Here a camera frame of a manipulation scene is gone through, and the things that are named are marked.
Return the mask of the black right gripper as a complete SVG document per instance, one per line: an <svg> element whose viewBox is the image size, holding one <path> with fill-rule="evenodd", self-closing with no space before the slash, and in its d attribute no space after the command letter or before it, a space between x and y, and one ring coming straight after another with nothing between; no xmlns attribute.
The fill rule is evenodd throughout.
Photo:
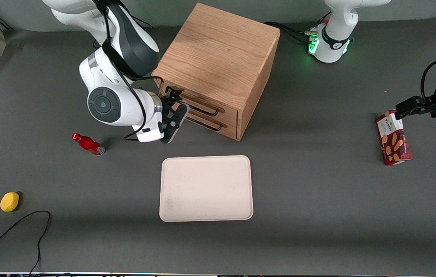
<svg viewBox="0 0 436 277"><path fill-rule="evenodd" d="M162 117L184 117L184 110L189 109L189 105L183 102L181 94L183 91L176 86L166 86L162 97Z"/></svg>

